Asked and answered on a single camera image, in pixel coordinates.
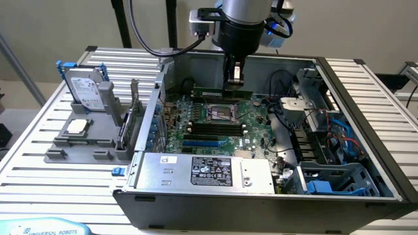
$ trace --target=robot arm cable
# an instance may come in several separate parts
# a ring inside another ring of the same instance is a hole
[[[182,55],[185,54],[188,51],[190,51],[205,39],[204,35],[198,35],[198,39],[193,42],[192,45],[189,45],[188,47],[185,47],[182,50],[178,50],[176,52],[172,53],[158,53],[156,51],[153,51],[145,44],[138,31],[137,31],[137,27],[136,27],[136,23],[134,23],[134,19],[133,19],[133,7],[132,7],[132,0],[128,1],[128,11],[129,11],[129,21],[130,21],[130,25],[132,25],[132,29],[133,29],[133,33],[136,36],[136,39],[138,41],[138,43],[141,44],[142,48],[145,49],[145,51],[157,57],[173,57],[176,55]]]

